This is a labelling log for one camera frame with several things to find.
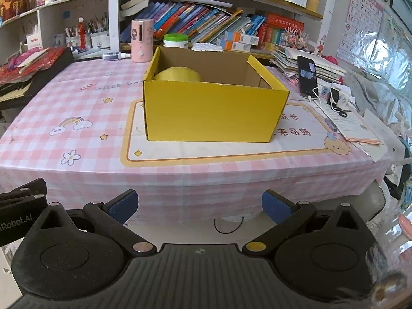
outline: paper sheet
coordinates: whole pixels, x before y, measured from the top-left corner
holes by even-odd
[[[370,128],[373,129],[373,131],[378,135],[378,137],[383,138],[385,144],[388,146],[389,155],[392,160],[397,161],[404,159],[405,146],[399,138],[396,137],[395,133],[368,109],[365,110],[363,118]],[[395,172],[387,175],[386,177],[398,186],[401,174],[402,166],[396,166]]]
[[[338,112],[333,111],[326,102],[321,102],[321,108],[332,122],[335,123],[346,140],[372,142],[373,144],[380,143],[379,139],[368,129],[361,117],[355,114],[354,109],[347,113],[347,117],[342,117]]]

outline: wall poster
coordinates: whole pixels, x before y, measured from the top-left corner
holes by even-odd
[[[337,57],[366,69],[383,12],[384,8],[376,0],[350,0]]]

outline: yellow ball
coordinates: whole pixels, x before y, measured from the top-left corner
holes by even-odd
[[[155,77],[158,81],[189,81],[201,82],[199,73],[187,67],[171,67],[161,71]]]

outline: smartphone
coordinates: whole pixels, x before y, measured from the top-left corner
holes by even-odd
[[[318,94],[315,62],[312,59],[298,55],[297,68],[299,71],[300,93],[305,96],[314,96],[315,91],[315,93]]]

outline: blue gripper pad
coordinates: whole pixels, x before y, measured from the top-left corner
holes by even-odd
[[[273,222],[276,224],[282,223],[284,220],[289,218],[293,214],[293,209],[290,205],[282,201],[280,195],[272,191],[272,194],[268,191],[265,191],[262,195],[262,208],[263,211],[268,215]]]
[[[106,203],[103,210],[117,222],[124,224],[137,211],[139,196],[135,190],[127,190]]]

